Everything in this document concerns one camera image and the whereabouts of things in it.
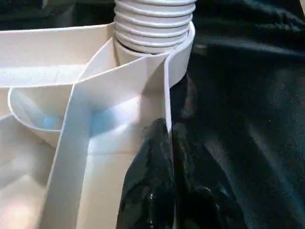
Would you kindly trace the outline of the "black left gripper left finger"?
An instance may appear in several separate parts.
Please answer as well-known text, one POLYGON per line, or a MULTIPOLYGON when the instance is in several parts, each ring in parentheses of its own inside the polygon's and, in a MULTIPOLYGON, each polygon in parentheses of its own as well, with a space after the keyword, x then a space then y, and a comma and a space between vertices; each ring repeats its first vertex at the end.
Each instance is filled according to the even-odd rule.
POLYGON ((118 229, 171 229, 175 186, 171 142, 163 118, 145 129, 140 150, 130 164, 122 187, 118 229))

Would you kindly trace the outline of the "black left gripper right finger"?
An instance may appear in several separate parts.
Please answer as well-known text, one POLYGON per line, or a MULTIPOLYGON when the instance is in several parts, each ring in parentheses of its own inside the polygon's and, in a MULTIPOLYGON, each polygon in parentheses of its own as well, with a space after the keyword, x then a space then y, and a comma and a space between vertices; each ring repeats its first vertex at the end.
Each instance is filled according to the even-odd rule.
POLYGON ((227 176, 196 135, 172 128, 177 227, 245 229, 244 213, 227 176))

